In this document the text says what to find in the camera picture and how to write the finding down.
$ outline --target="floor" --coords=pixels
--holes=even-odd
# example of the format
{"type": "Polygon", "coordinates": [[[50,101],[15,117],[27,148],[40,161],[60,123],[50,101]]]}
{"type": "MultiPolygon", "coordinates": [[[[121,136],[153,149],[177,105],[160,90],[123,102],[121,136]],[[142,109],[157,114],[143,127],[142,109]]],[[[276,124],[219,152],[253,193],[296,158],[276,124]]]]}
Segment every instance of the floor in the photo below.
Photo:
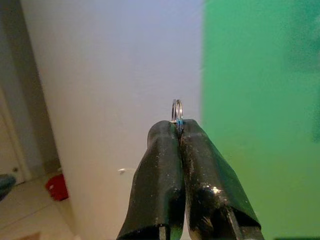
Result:
{"type": "Polygon", "coordinates": [[[54,201],[45,184],[55,174],[19,184],[0,202],[0,240],[73,240],[70,200],[54,201]]]}

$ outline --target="red object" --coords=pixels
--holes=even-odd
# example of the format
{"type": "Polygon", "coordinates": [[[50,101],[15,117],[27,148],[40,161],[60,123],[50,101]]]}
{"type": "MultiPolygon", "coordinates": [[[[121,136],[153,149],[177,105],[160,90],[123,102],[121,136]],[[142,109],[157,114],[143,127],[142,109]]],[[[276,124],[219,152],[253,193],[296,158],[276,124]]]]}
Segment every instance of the red object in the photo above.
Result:
{"type": "Polygon", "coordinates": [[[69,197],[63,174],[54,176],[46,183],[45,188],[56,201],[62,201],[69,197]]]}

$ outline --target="metal ring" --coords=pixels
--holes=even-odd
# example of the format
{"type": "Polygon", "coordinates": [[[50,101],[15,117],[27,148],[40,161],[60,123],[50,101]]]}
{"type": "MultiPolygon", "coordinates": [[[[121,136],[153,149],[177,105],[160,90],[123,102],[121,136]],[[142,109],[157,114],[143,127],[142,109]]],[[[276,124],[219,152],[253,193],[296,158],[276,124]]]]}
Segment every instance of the metal ring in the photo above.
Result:
{"type": "Polygon", "coordinates": [[[172,102],[171,120],[176,123],[178,134],[181,135],[184,116],[182,112],[182,103],[179,99],[174,99],[172,102]]]}

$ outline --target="green wall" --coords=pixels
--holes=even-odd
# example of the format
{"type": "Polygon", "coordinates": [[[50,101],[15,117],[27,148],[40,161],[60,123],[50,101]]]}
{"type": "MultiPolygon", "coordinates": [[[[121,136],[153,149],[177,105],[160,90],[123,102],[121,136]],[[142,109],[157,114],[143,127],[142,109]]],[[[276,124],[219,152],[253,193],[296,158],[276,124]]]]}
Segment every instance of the green wall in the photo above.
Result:
{"type": "Polygon", "coordinates": [[[319,2],[205,2],[202,123],[267,240],[320,236],[319,2]]]}

